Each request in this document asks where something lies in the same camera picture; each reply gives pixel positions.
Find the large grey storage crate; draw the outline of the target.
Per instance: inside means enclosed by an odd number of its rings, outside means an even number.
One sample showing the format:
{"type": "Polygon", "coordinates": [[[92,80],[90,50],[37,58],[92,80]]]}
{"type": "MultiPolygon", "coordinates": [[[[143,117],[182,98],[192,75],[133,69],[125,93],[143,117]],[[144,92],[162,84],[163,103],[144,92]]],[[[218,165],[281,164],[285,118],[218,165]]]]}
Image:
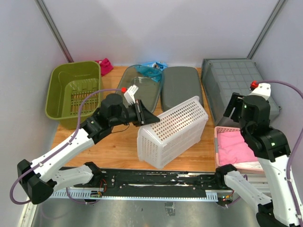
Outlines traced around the large grey storage crate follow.
{"type": "Polygon", "coordinates": [[[252,60],[203,59],[201,82],[215,126],[239,126],[223,114],[232,94],[236,92],[244,96],[249,95],[250,84],[255,80],[260,81],[262,77],[252,60]]]}

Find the white perforated plastic basket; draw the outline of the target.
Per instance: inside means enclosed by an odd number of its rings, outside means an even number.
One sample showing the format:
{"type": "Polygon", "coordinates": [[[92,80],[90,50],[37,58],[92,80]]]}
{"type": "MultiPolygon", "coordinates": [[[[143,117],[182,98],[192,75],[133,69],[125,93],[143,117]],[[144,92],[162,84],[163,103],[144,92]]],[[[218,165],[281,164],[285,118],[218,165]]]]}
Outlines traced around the white perforated plastic basket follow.
{"type": "Polygon", "coordinates": [[[194,96],[158,115],[159,122],[140,127],[137,155],[157,169],[201,140],[208,114],[194,96]]]}

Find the translucent teal plastic tub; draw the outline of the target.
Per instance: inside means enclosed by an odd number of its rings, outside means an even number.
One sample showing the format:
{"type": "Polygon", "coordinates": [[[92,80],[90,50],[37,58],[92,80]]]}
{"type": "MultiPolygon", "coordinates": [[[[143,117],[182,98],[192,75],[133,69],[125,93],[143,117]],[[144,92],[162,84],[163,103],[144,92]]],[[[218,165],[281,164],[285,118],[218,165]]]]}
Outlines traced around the translucent teal plastic tub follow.
{"type": "Polygon", "coordinates": [[[134,97],[142,100],[145,107],[153,113],[156,109],[163,83],[163,77],[161,78],[161,82],[155,82],[137,72],[134,65],[132,65],[125,70],[118,84],[118,88],[129,88],[131,85],[136,85],[139,89],[134,97]]]}

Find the dark grey plastic tub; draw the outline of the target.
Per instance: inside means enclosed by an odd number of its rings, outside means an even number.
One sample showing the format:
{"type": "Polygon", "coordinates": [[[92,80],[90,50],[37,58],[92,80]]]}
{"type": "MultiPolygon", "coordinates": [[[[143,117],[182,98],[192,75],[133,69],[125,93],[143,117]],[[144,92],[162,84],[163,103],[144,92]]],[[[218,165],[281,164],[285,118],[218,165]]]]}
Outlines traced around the dark grey plastic tub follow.
{"type": "Polygon", "coordinates": [[[162,111],[197,96],[203,105],[203,94],[197,69],[187,66],[168,67],[162,71],[164,79],[160,100],[162,111]]]}

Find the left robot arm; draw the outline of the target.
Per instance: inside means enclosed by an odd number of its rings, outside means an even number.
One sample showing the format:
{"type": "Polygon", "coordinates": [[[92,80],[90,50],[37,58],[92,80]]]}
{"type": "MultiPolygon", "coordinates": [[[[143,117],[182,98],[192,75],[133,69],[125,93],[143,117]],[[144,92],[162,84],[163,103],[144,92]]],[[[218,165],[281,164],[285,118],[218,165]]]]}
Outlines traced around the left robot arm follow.
{"type": "Polygon", "coordinates": [[[53,192],[63,188],[80,184],[98,187],[103,176],[100,168],[93,162],[77,168],[61,168],[76,155],[110,135],[115,126],[132,123],[139,127],[159,121],[140,99],[125,107],[119,94],[109,94],[93,115],[77,126],[69,138],[31,162],[25,159],[20,161],[17,165],[17,182],[33,204],[44,202],[53,192]]]}

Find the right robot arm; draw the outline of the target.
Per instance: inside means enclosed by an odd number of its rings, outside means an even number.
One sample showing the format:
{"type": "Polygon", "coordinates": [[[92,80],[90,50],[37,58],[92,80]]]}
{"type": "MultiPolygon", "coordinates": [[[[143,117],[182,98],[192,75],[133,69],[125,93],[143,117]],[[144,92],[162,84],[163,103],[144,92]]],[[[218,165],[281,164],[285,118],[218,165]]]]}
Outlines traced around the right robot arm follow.
{"type": "Polygon", "coordinates": [[[233,93],[224,116],[240,124],[241,136],[261,164],[271,196],[244,179],[233,165],[218,167],[214,183],[219,189],[233,189],[256,214],[261,227],[301,227],[302,207],[295,198],[290,177],[291,151],[286,136],[270,127],[270,104],[258,95],[233,93]]]}

